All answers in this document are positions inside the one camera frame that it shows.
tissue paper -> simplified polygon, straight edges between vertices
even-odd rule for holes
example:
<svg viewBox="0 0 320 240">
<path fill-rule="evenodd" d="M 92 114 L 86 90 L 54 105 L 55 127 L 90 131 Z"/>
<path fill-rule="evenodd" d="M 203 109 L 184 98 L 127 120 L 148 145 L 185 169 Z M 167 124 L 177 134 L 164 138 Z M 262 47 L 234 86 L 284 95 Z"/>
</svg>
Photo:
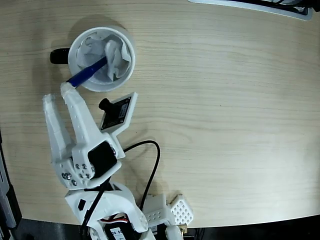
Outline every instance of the tissue paper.
<svg viewBox="0 0 320 240">
<path fill-rule="evenodd" d="M 106 56 L 107 65 L 94 74 L 92 81 L 112 83 L 124 76 L 131 65 L 127 44 L 109 31 L 99 31 L 87 36 L 76 54 L 76 64 L 86 68 Z"/>
</svg>

wire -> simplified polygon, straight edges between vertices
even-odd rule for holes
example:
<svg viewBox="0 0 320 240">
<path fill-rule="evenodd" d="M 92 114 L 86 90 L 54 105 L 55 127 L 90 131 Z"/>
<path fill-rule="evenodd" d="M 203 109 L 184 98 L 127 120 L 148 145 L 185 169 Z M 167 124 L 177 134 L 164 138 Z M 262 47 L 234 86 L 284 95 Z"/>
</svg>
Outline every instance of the wire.
<svg viewBox="0 0 320 240">
<path fill-rule="evenodd" d="M 109 183 L 109 179 L 101 184 L 101 188 L 100 188 L 98 194 L 96 195 L 95 199 L 93 200 L 92 205 L 90 206 L 89 210 L 87 210 L 85 212 L 84 219 L 83 219 L 83 222 L 80 227 L 80 234 L 82 237 L 86 235 L 85 230 L 86 230 L 87 224 L 88 224 L 92 214 L 94 213 L 94 210 L 97 207 L 98 202 L 100 201 L 108 183 Z"/>
<path fill-rule="evenodd" d="M 157 171 L 157 168 L 158 168 L 158 165 L 159 165 L 159 161 L 160 161 L 160 153 L 161 153 L 161 150 L 160 150 L 160 146 L 159 144 L 156 142 L 156 141 L 153 141 L 153 140 L 146 140 L 146 141 L 141 141 L 141 142 L 138 142 L 128 148 L 126 148 L 124 150 L 124 152 L 127 152 L 127 151 L 130 151 L 131 149 L 134 149 L 138 146 L 141 146 L 141 145 L 144 145 L 144 144 L 154 144 L 156 146 L 156 150 L 157 150 L 157 156 L 156 156 L 156 160 L 155 160 L 155 164 L 154 164 L 154 167 L 153 167 L 153 170 L 152 170 L 152 173 L 150 175 L 150 178 L 149 178 L 149 181 L 145 187 L 145 190 L 144 190 L 144 193 L 143 193 L 143 196 L 142 196 L 142 200 L 141 200 L 141 204 L 140 204 L 140 210 L 142 210 L 144 208 L 144 204 L 145 204 L 145 201 L 146 201 L 146 198 L 147 198 L 147 194 L 148 194 L 148 191 L 149 191 L 149 188 L 150 188 L 150 185 L 154 179 L 154 176 L 156 174 L 156 171 Z M 98 192 L 98 194 L 96 195 L 92 205 L 90 206 L 89 210 L 86 211 L 85 215 L 84 215 L 84 219 L 83 219 L 83 222 L 80 226 L 80 235 L 81 235 L 81 238 L 84 239 L 84 236 L 87 235 L 86 234 L 86 227 L 87 227 L 87 224 L 95 210 L 95 208 L 97 207 L 98 205 L 98 202 L 100 201 L 105 189 L 106 189 L 106 186 L 108 185 L 109 183 L 109 180 L 108 179 L 107 181 L 105 181 L 104 183 L 102 183 L 101 185 L 101 188 Z"/>
<path fill-rule="evenodd" d="M 130 151 L 131 149 L 134 149 L 134 148 L 136 148 L 138 146 L 141 146 L 141 145 L 144 145 L 144 144 L 153 144 L 153 145 L 155 145 L 156 150 L 157 150 L 157 155 L 156 155 L 156 160 L 155 160 L 155 164 L 154 164 L 152 173 L 150 175 L 149 181 L 148 181 L 148 183 L 147 183 L 147 185 L 145 187 L 145 190 L 144 190 L 144 193 L 143 193 L 143 196 L 142 196 L 142 199 L 141 199 L 141 203 L 140 203 L 140 210 L 141 211 L 142 211 L 142 209 L 144 209 L 144 204 L 145 204 L 145 201 L 146 201 L 146 198 L 147 198 L 147 194 L 148 194 L 150 185 L 151 185 L 151 183 L 152 183 L 152 181 L 154 179 L 154 176 L 156 174 L 156 171 L 157 171 L 157 168 L 158 168 L 158 165 L 159 165 L 160 154 L 161 154 L 160 146 L 156 141 L 146 140 L 146 141 L 138 142 L 138 143 L 126 148 L 125 150 L 123 150 L 126 153 L 127 151 Z"/>
</svg>

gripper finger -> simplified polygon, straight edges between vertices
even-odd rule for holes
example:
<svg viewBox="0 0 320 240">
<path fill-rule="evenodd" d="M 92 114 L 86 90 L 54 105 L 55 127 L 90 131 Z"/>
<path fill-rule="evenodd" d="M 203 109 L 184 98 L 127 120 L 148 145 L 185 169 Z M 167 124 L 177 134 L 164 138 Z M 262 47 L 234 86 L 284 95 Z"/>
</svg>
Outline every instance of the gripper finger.
<svg viewBox="0 0 320 240">
<path fill-rule="evenodd" d="M 68 82 L 60 87 L 61 95 L 71 117 L 77 144 L 88 144 L 101 135 L 85 100 Z"/>
<path fill-rule="evenodd" d="M 52 94 L 44 95 L 42 103 L 49 133 L 52 161 L 71 157 L 71 149 L 75 143 L 70 137 L 65 123 L 58 112 L 55 96 Z"/>
</svg>

black floor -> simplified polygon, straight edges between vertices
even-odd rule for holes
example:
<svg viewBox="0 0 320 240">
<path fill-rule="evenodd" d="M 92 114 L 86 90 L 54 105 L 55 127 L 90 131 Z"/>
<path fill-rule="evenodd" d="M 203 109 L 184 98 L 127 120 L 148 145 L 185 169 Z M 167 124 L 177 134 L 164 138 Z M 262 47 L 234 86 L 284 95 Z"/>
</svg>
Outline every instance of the black floor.
<svg viewBox="0 0 320 240">
<path fill-rule="evenodd" d="M 191 228 L 195 240 L 320 240 L 320 215 L 264 224 Z M 15 240 L 80 240 L 79 226 L 22 219 Z"/>
</svg>

blue marker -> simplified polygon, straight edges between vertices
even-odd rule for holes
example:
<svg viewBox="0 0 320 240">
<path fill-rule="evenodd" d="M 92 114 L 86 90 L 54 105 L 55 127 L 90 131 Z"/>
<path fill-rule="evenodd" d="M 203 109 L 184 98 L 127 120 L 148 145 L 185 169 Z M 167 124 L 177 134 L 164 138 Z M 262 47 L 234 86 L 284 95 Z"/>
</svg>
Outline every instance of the blue marker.
<svg viewBox="0 0 320 240">
<path fill-rule="evenodd" d="M 76 75 L 71 77 L 67 82 L 71 83 L 73 87 L 77 88 L 85 81 L 87 81 L 89 78 L 91 78 L 99 69 L 101 69 L 106 64 L 107 57 L 103 57 L 91 66 L 82 69 Z"/>
</svg>

